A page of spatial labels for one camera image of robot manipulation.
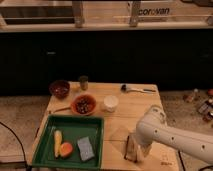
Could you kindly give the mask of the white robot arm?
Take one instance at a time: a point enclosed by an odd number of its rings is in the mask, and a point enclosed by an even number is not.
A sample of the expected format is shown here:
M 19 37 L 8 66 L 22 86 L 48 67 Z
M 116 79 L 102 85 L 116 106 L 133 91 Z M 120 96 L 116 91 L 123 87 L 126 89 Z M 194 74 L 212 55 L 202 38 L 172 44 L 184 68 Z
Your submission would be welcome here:
M 152 105 L 128 135 L 124 157 L 133 162 L 143 160 L 154 141 L 213 165 L 213 136 L 168 126 L 158 105 Z

